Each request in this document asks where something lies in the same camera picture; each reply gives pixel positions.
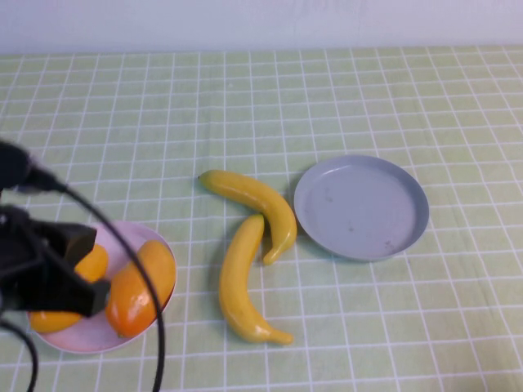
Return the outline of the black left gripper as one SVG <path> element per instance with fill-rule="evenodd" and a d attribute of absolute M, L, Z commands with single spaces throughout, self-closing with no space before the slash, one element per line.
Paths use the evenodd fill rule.
<path fill-rule="evenodd" d="M 96 229 L 78 223 L 43 222 L 40 234 L 72 269 L 94 248 Z M 44 251 L 29 214 L 1 207 L 1 309 L 64 311 L 90 318 L 110 294 L 104 278 L 89 283 L 72 270 L 51 275 L 43 284 Z"/>

